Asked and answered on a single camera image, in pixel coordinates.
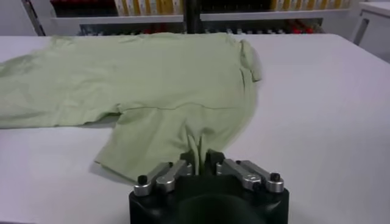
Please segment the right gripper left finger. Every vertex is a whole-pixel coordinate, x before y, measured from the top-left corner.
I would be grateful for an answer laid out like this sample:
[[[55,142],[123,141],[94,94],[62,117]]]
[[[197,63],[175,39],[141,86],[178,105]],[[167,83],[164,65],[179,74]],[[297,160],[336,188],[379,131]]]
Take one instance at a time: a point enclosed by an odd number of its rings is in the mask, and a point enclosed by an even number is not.
[[[180,177],[194,174],[194,165],[193,151],[182,153],[175,163],[160,163],[147,175],[138,176],[133,193],[138,197],[148,196],[154,189],[170,193],[175,189],[175,183]]]

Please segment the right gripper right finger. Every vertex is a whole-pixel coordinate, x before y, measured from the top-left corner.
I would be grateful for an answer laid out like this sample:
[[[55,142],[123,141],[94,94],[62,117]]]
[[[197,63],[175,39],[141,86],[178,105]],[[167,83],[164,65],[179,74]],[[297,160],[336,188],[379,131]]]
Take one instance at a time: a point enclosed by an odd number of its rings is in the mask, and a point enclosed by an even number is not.
[[[221,152],[208,150],[206,168],[213,175],[235,177],[244,189],[250,191],[266,189],[273,194],[281,194],[284,191],[284,180],[278,172],[268,172],[249,160],[234,161],[225,158]]]

